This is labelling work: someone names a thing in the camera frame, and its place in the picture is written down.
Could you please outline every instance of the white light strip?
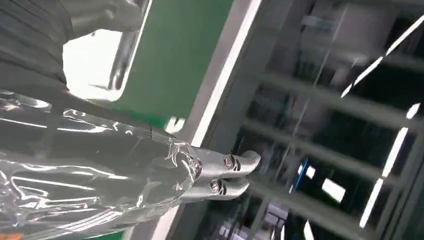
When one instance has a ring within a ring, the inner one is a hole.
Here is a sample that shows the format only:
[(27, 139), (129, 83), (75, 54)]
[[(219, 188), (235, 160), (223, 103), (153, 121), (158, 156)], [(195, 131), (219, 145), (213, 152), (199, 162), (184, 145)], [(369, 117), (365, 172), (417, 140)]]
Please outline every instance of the white light strip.
[[(420, 108), (420, 103), (412, 105), (407, 114), (407, 119), (412, 119), (415, 114), (417, 114), (418, 109)], [(398, 157), (399, 151), (401, 150), (402, 144), (404, 143), (405, 137), (407, 136), (408, 128), (402, 127), (397, 133), (397, 136), (394, 140), (394, 143), (391, 147), (390, 153), (388, 154), (387, 160), (384, 164), (383, 172), (381, 176), (386, 178), (389, 173), (392, 171), (393, 165), (395, 164), (396, 158)], [(382, 189), (383, 179), (380, 178), (374, 185), (371, 195), (369, 196), (368, 202), (366, 203), (365, 210), (363, 211), (362, 217), (360, 218), (359, 226), (364, 228), (370, 218), (371, 211), (373, 210), (374, 205), (376, 204), (377, 197)]]
[(424, 15), (418, 18), (394, 43), (388, 48), (386, 56), (391, 54), (415, 29), (417, 29), (424, 21)]
[[(206, 109), (200, 120), (200, 123), (196, 129), (194, 137), (191, 141), (191, 145), (194, 147), (200, 147), (203, 139), (205, 138), (206, 131), (211, 123), (212, 117), (217, 109), (218, 102), (221, 95), (224, 92), (224, 88), (230, 78), (230, 74), (233, 70), (236, 60), (242, 50), (243, 43), (246, 40), (249, 29), (255, 19), (256, 13), (258, 12), (259, 6), (262, 0), (252, 0), (247, 9), (246, 15), (241, 23), (240, 29), (235, 37), (234, 44), (228, 54), (228, 58), (222, 68), (222, 72), (219, 75), (218, 81), (216, 82), (215, 88), (213, 89), (212, 95), (206, 105)], [(165, 215), (163, 215), (157, 223), (156, 229), (153, 232), (152, 240), (165, 240), (170, 231), (172, 222), (177, 214), (179, 206), (170, 209)]]
[(393, 146), (388, 154), (387, 161), (385, 162), (383, 173), (381, 174), (384, 178), (387, 177), (392, 170), (407, 133), (408, 128), (406, 127), (402, 127), (402, 129), (397, 133), (396, 139), (394, 140)]
[(311, 225), (309, 224), (309, 221), (306, 221), (305, 223), (303, 234), (304, 234), (305, 240), (314, 240), (314, 234), (312, 233), (312, 228), (311, 228)]
[(359, 226), (364, 228), (370, 218), (371, 210), (373, 210), (374, 204), (376, 203), (377, 197), (383, 186), (383, 179), (378, 179), (372, 189), (371, 195), (369, 196), (368, 202), (366, 203), (365, 210), (363, 211), (362, 217), (359, 221)]
[[(395, 50), (415, 29), (417, 29), (422, 23), (424, 22), (424, 15), (422, 15), (420, 18), (418, 18), (417, 21), (415, 21), (396, 41), (393, 42), (393, 44), (388, 48), (385, 56), (387, 57), (389, 54)], [(356, 86), (362, 79), (364, 79), (368, 74), (370, 74), (371, 71), (376, 69), (376, 67), (382, 62), (383, 57), (379, 57), (375, 62), (373, 62), (365, 71), (363, 71), (355, 80), (353, 83), (353, 86)], [(352, 89), (352, 84), (350, 84), (341, 94), (341, 98), (346, 96), (346, 94), (349, 93), (349, 91)]]
[(368, 74), (370, 74), (374, 69), (376, 69), (376, 67), (382, 62), (383, 57), (379, 57), (377, 60), (375, 60), (375, 62), (373, 62), (371, 65), (369, 65), (369, 67), (367, 67), (367, 69), (365, 69), (365, 71), (363, 71), (355, 80), (355, 82), (353, 83), (354, 86), (356, 86), (360, 81), (362, 81), (362, 79), (364, 79), (366, 76), (368, 76)]
[(333, 199), (335, 199), (339, 203), (342, 202), (343, 197), (346, 193), (346, 189), (344, 189), (343, 187), (328, 178), (324, 180), (324, 184), (322, 184), (322, 190), (328, 193)]

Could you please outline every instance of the metal beam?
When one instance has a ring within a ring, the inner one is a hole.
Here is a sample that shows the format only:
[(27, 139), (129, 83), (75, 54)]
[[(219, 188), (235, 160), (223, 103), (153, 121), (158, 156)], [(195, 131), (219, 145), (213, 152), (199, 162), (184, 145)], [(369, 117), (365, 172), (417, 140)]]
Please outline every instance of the metal beam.
[[(261, 134), (263, 136), (271, 138), (274, 141), (279, 142), (281, 144), (285, 144), (285, 145), (293, 144), (300, 150), (310, 155), (313, 155), (314, 157), (317, 157), (318, 158), (317, 160), (331, 164), (339, 169), (342, 169), (352, 174), (355, 174), (357, 176), (360, 176), (371, 182), (375, 182), (376, 180), (382, 177), (383, 170), (380, 168), (371, 166), (357, 159), (354, 159), (349, 156), (345, 156), (343, 154), (332, 151), (325, 147), (290, 136), (276, 128), (266, 126), (257, 121), (246, 119), (244, 121), (243, 126), (257, 134)], [(397, 177), (394, 177), (394, 176), (388, 176), (384, 180), (384, 184), (390, 185), (390, 186), (396, 186), (398, 184), (398, 179)]]
[(398, 130), (405, 127), (411, 132), (418, 132), (421, 129), (419, 120), (407, 119), (406, 112), (356, 96), (347, 95), (341, 98), (338, 92), (322, 86), (313, 87), (291, 76), (262, 73), (245, 74), (245, 77), (274, 85), (290, 94), (310, 96), (313, 100), (320, 101), (338, 111), (387, 128)]
[[(288, 48), (294, 48), (299, 46), (300, 39), (296, 36), (298, 32), (297, 29), (285, 29), (284, 31), (276, 31), (275, 29), (258, 26), (258, 33), (263, 35), (278, 36), (282, 40), (279, 42), (280, 45), (287, 46)], [(301, 48), (304, 50), (313, 50), (313, 51), (326, 51), (331, 39), (329, 37), (315, 36), (313, 38), (302, 38), (301, 39)], [(342, 53), (355, 53), (362, 56), (367, 56), (371, 59), (378, 59), (381, 56), (385, 56), (387, 50), (381, 49), (360, 49), (352, 45), (347, 45), (343, 43), (334, 43), (332, 46), (332, 52), (336, 54)], [(411, 57), (404, 54), (399, 54), (396, 52), (391, 53), (382, 60), (383, 63), (388, 65), (393, 65), (399, 68), (411, 70), (418, 73), (424, 73), (424, 60)]]
[(370, 231), (359, 227), (359, 220), (326, 206), (301, 193), (289, 194), (281, 186), (249, 177), (249, 189), (258, 194), (277, 200), (280, 204), (305, 219), (349, 240), (374, 239)]

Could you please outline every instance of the fluorescent light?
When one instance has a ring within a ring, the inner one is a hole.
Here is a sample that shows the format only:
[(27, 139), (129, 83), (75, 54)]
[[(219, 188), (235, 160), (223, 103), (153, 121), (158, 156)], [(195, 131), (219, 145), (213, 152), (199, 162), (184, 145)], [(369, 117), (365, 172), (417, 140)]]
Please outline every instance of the fluorescent light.
[(415, 114), (417, 114), (418, 109), (420, 108), (421, 103), (416, 103), (412, 105), (412, 107), (408, 110), (408, 113), (406, 114), (407, 119), (412, 119)]
[(340, 98), (342, 99), (344, 96), (346, 96), (349, 93), (349, 91), (352, 89), (352, 87), (353, 87), (353, 84), (352, 83), (349, 84), (349, 86), (347, 86), (346, 89), (341, 93)]
[(322, 184), (322, 190), (328, 193), (333, 199), (335, 199), (339, 203), (343, 200), (343, 197), (345, 196), (346, 192), (343, 187), (328, 178), (326, 178), (324, 184)]
[(315, 175), (315, 168), (309, 166), (306, 170), (306, 176), (308, 176), (310, 179), (312, 179)]
[[(420, 103), (412, 105), (406, 114), (406, 118), (412, 119), (418, 112), (419, 108)], [(395, 164), (396, 158), (398, 157), (399, 151), (401, 150), (402, 144), (404, 143), (407, 133), (408, 128), (406, 127), (402, 127), (397, 133), (397, 136), (388, 154), (387, 160), (384, 164), (383, 172), (381, 174), (383, 178), (386, 178), (392, 171), (393, 165)], [(384, 180), (382, 178), (378, 179), (374, 185), (374, 188), (372, 189), (371, 195), (369, 196), (368, 202), (366, 203), (365, 210), (363, 211), (362, 217), (360, 218), (359, 226), (361, 228), (363, 228), (367, 224), (368, 218), (371, 214), (371, 210), (373, 209), (374, 204), (376, 204), (377, 196), (379, 195), (380, 190), (382, 189), (383, 181)]]
[(397, 133), (396, 139), (394, 140), (390, 153), (388, 154), (387, 160), (385, 162), (383, 172), (381, 174), (384, 178), (387, 177), (392, 170), (407, 133), (408, 128), (406, 127), (402, 127), (402, 129)]
[(386, 56), (391, 54), (415, 29), (417, 29), (424, 21), (424, 15), (418, 18), (393, 44), (388, 48)]
[(382, 62), (383, 57), (379, 57), (375, 62), (373, 62), (365, 71), (363, 71), (355, 80), (353, 83), (354, 86), (356, 86), (362, 79), (364, 79), (368, 74), (370, 74), (376, 67)]
[[(301, 174), (302, 170), (304, 169), (303, 165), (299, 166), (299, 169), (297, 170), (297, 174)], [(312, 179), (315, 175), (315, 168), (308, 166), (307, 170), (306, 170), (306, 176), (308, 176), (308, 178)]]
[(368, 218), (370, 218), (371, 210), (373, 210), (374, 204), (376, 203), (377, 196), (379, 195), (382, 186), (383, 179), (380, 178), (375, 183), (371, 195), (369, 196), (368, 202), (366, 203), (365, 210), (363, 211), (362, 217), (360, 218), (359, 226), (361, 228), (364, 228), (365, 224), (367, 224)]
[(283, 225), (282, 228), (281, 228), (281, 233), (279, 235), (280, 236), (280, 240), (284, 240), (284, 229), (285, 229), (285, 227), (286, 226)]
[(314, 240), (314, 234), (312, 233), (312, 228), (311, 228), (311, 225), (309, 224), (309, 220), (307, 220), (305, 223), (303, 234), (304, 234), (305, 240)]

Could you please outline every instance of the metal bar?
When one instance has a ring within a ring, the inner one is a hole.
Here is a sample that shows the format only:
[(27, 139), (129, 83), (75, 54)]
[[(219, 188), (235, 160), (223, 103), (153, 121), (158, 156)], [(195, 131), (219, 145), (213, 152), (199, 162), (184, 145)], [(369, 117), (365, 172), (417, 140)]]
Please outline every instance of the metal bar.
[[(419, 134), (417, 136), (417, 139), (413, 143), (411, 153), (409, 154), (408, 159), (406, 160), (407, 161), (406, 166), (404, 167), (404, 170), (402, 171), (400, 175), (399, 185), (403, 186), (403, 191), (402, 191), (402, 194), (400, 195), (400, 199), (396, 205), (396, 208), (394, 209), (394, 213), (390, 217), (391, 219), (390, 223), (386, 231), (384, 231), (384, 227), (385, 227), (385, 225), (383, 225), (384, 222), (379, 223), (379, 225), (377, 226), (378, 234), (385, 232), (385, 237), (384, 237), (385, 240), (390, 240), (392, 237), (392, 233), (398, 228), (398, 219), (402, 214), (405, 203), (408, 200), (409, 193), (414, 186), (414, 181), (416, 180), (417, 172), (420, 169), (417, 166), (420, 164), (420, 162), (423, 160), (423, 157), (424, 157), (423, 145), (424, 145), (424, 134)], [(397, 192), (390, 193), (388, 198), (389, 201), (395, 201), (395, 199), (392, 199), (392, 198), (394, 198), (396, 194), (398, 193)], [(384, 212), (388, 212), (389, 209), (386, 210), (386, 208), (388, 207), (390, 208), (391, 205), (394, 205), (394, 204), (395, 202), (391, 202), (389, 206), (385, 206), (385, 209), (383, 211), (381, 218), (383, 218), (383, 215), (385, 218), (386, 216), (390, 216), (390, 212), (389, 213), (384, 213)]]
[(419, 120), (407, 119), (405, 112), (356, 96), (347, 95), (341, 98), (337, 92), (321, 86), (313, 87), (290, 76), (262, 73), (246, 74), (246, 78), (269, 83), (292, 94), (311, 96), (312, 99), (321, 101), (336, 110), (387, 128), (398, 130), (405, 127), (412, 132), (421, 129)]
[(408, 154), (408, 158), (406, 159), (406, 164), (399, 177), (399, 184), (392, 189), (387, 199), (387, 202), (384, 206), (384, 210), (380, 216), (380, 220), (378, 221), (378, 225), (375, 232), (376, 232), (376, 236), (379, 238), (382, 237), (384, 232), (387, 232), (385, 231), (385, 228), (389, 220), (392, 220), (391, 221), (392, 223), (396, 222), (395, 220), (396, 218), (394, 218), (394, 216), (391, 217), (391, 213), (398, 200), (399, 194), (402, 191), (404, 191), (404, 195), (407, 195), (405, 193), (409, 191), (406, 186), (407, 181), (410, 179), (414, 179), (414, 177), (412, 176), (415, 176), (417, 174), (417, 171), (419, 169), (418, 167), (416, 167), (418, 165), (417, 162), (419, 162), (424, 155), (423, 145), (424, 145), (424, 134), (419, 134), (412, 144), (411, 151)]
[(265, 183), (250, 176), (249, 189), (261, 195), (278, 200), (290, 210), (309, 221), (349, 240), (371, 240), (372, 231), (359, 227), (359, 220), (348, 216), (334, 208), (326, 206), (321, 202), (311, 199), (301, 193), (281, 191), (275, 184)]
[[(268, 5), (266, 5), (266, 6), (264, 5), (265, 13), (262, 17), (262, 21), (261, 21), (260, 25), (266, 24), (268, 27), (275, 29), (276, 31), (283, 29), (284, 23), (286, 22), (286, 19), (289, 17), (289, 14), (290, 14), (290, 11), (293, 8), (293, 5), (297, 2), (299, 2), (299, 1), (295, 1), (295, 0), (286, 0), (286, 1), (269, 0)], [(249, 69), (250, 71), (252, 71), (252, 69), (253, 69), (253, 71), (256, 71), (256, 73), (260, 73), (261, 71), (263, 71), (266, 68), (267, 63), (272, 56), (272, 52), (274, 51), (274, 46), (277, 42), (278, 36), (265, 36), (265, 37), (268, 37), (269, 40), (265, 41), (266, 40), (266, 38), (265, 38), (265, 40), (262, 40), (262, 42), (257, 42), (256, 43), (257, 46), (255, 46), (255, 45), (249, 46), (251, 48), (250, 51), (252, 53), (255, 53), (255, 54), (251, 54), (251, 58), (253, 60), (261, 58), (260, 69), (258, 69), (257, 67), (253, 68), (254, 65), (252, 63), (255, 63), (255, 61), (252, 61), (250, 59), (247, 59), (248, 60), (247, 64), (243, 63), (243, 66), (247, 66), (248, 67), (247, 69)], [(241, 80), (242, 77), (243, 76), (240, 76), (240, 74), (238, 73), (238, 84), (241, 85), (241, 89), (244, 89), (245, 88), (244, 87), (245, 81)], [(261, 225), (262, 218), (265, 214), (265, 211), (267, 210), (269, 201), (270, 201), (269, 198), (264, 198), (262, 200), (262, 203), (260, 204), (259, 209), (256, 213), (256, 216), (253, 220), (252, 227), (250, 228), (251, 231), (250, 231), (250, 234), (247, 236), (247, 240), (252, 240), (254, 238), (256, 231), (259, 229), (259, 226)]]
[(417, 205), (418, 200), (420, 199), (420, 194), (424, 188), (424, 165), (421, 166), (421, 170), (419, 171), (418, 178), (416, 179), (416, 183), (414, 184), (413, 189), (410, 193), (409, 199), (406, 202), (406, 205), (401, 213), (399, 222), (396, 226), (396, 230), (393, 234), (392, 239), (402, 239), (402, 235), (405, 233), (405, 230), (408, 226), (409, 219), (414, 213), (415, 206)]
[[(318, 80), (320, 79), (321, 73), (324, 70), (324, 67), (325, 67), (325, 65), (327, 63), (327, 60), (328, 60), (329, 56), (330, 56), (330, 53), (331, 53), (333, 44), (334, 44), (334, 42), (336, 40), (337, 35), (339, 34), (341, 23), (343, 22), (343, 19), (345, 17), (345, 14), (346, 14), (346, 8), (344, 8), (343, 14), (340, 17), (340, 21), (338, 22), (337, 28), (334, 31), (334, 34), (332, 36), (332, 41), (331, 41), (330, 45), (328, 46), (328, 48), (326, 50), (324, 59), (322, 60), (322, 63), (320, 65), (320, 67), (319, 67), (319, 70), (318, 70), (318, 72), (317, 72), (317, 74), (315, 76), (315, 79), (314, 79), (314, 82), (313, 82), (313, 85), (312, 85), (313, 88), (315, 88), (317, 86), (317, 83), (318, 83)], [(297, 134), (297, 131), (299, 129), (299, 126), (301, 125), (301, 122), (302, 122), (302, 120), (303, 120), (303, 118), (304, 118), (304, 116), (306, 114), (306, 111), (307, 111), (307, 108), (308, 108), (310, 102), (311, 102), (311, 97), (308, 96), (305, 104), (303, 105), (302, 111), (301, 111), (300, 116), (299, 116), (299, 118), (298, 118), (298, 120), (296, 122), (296, 125), (294, 127), (294, 130), (293, 130), (293, 132), (291, 134), (293, 137)], [(281, 169), (283, 168), (283, 164), (286, 161), (286, 158), (289, 155), (289, 153), (290, 153), (290, 151), (291, 151), (292, 148), (293, 148), (292, 144), (289, 144), (288, 145), (288, 148), (285, 150), (284, 155), (283, 155), (283, 157), (282, 157), (282, 159), (281, 159), (281, 161), (280, 161), (280, 163), (278, 165), (277, 172), (275, 173), (275, 176), (273, 178), (273, 181), (275, 181), (277, 179), (277, 177), (278, 177)], [(298, 159), (297, 161), (293, 162), (292, 163), (293, 166), (299, 165), (300, 164), (300, 161), (301, 161), (301, 159)], [(292, 184), (291, 181), (292, 181), (294, 175), (296, 174), (296, 168), (295, 167), (292, 167), (292, 168), (289, 168), (289, 169), (290, 169), (290, 172), (287, 173), (288, 178), (287, 178), (287, 182), (285, 183), (285, 187), (287, 189)], [(251, 227), (251, 234), (249, 235), (249, 237), (247, 238), (247, 240), (251, 240), (253, 238), (253, 236), (255, 236), (255, 232), (258, 230), (258, 228), (259, 228), (259, 226), (261, 224), (262, 218), (264, 217), (265, 210), (266, 210), (266, 207), (268, 206), (269, 201), (270, 201), (270, 199), (264, 199), (262, 201), (262, 203), (261, 203), (261, 205), (259, 207), (259, 210), (258, 210), (258, 212), (257, 212), (257, 214), (256, 214), (256, 216), (254, 218), (254, 221), (253, 221), (253, 224), (252, 224), (252, 227)]]
[[(298, 139), (283, 133), (282, 131), (266, 126), (254, 120), (247, 119), (243, 125), (245, 128), (254, 131), (257, 134), (261, 134), (268, 138), (273, 139), (276, 142), (282, 144), (293, 144), (297, 148), (304, 152), (317, 157), (317, 160), (334, 165), (347, 172), (358, 175), (364, 179), (375, 182), (382, 177), (382, 169), (363, 163), (357, 159), (349, 156), (345, 156), (338, 152), (332, 151), (325, 147), (307, 142), (305, 140)], [(394, 176), (388, 176), (384, 183), (390, 186), (396, 186), (398, 184), (398, 178)]]
[[(298, 30), (296, 29), (285, 29), (284, 31), (277, 31), (266, 26), (258, 26), (258, 32), (264, 35), (270, 36), (279, 36), (282, 38), (282, 41), (279, 44), (292, 48), (299, 46), (300, 39), (293, 37), (295, 36)], [(314, 51), (325, 51), (329, 45), (330, 39), (328, 37), (315, 36), (314, 38), (302, 38), (301, 48), (305, 50), (314, 50)], [(381, 56), (386, 55), (384, 49), (360, 49), (351, 45), (343, 43), (335, 43), (331, 50), (333, 53), (355, 53), (361, 54), (363, 56), (368, 56), (370, 58), (377, 59)], [(416, 57), (407, 56), (399, 53), (391, 53), (390, 55), (383, 58), (383, 63), (393, 65), (399, 68), (411, 70), (418, 73), (424, 73), (424, 60), (418, 59)]]

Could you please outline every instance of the glass panel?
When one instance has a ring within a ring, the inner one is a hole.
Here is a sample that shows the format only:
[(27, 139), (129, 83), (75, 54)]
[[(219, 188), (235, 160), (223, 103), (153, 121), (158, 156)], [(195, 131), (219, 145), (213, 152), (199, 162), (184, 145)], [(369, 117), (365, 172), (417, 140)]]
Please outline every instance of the glass panel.
[(424, 101), (424, 8), (293, 3), (267, 70), (407, 111)]
[[(281, 14), (285, 18), (281, 31), (260, 24), (256, 28), (255, 34), (277, 38), (264, 71), (329, 88), (341, 98), (352, 95), (384, 104), (403, 111), (405, 118), (424, 116), (420, 105), (424, 103), (424, 4), (411, 7), (386, 1), (364, 2), (290, 1), (288, 15)], [(384, 177), (389, 173), (400, 175), (416, 138), (407, 128), (381, 127), (267, 84), (257, 89), (246, 117), (380, 168)], [(262, 156), (254, 177), (276, 183), (279, 191), (291, 189), (345, 213), (356, 219), (358, 226), (377, 226), (391, 193), (383, 177), (375, 181), (358, 177), (296, 146), (276, 143), (261, 132), (242, 128), (233, 153), (246, 150)], [(202, 229), (215, 226), (217, 234), (196, 239), (246, 239), (263, 199), (248, 192), (228, 208), (224, 207), (228, 202), (211, 203)], [(220, 220), (211, 220), (217, 214)], [(293, 214), (288, 206), (273, 199), (253, 239), (343, 238)]]

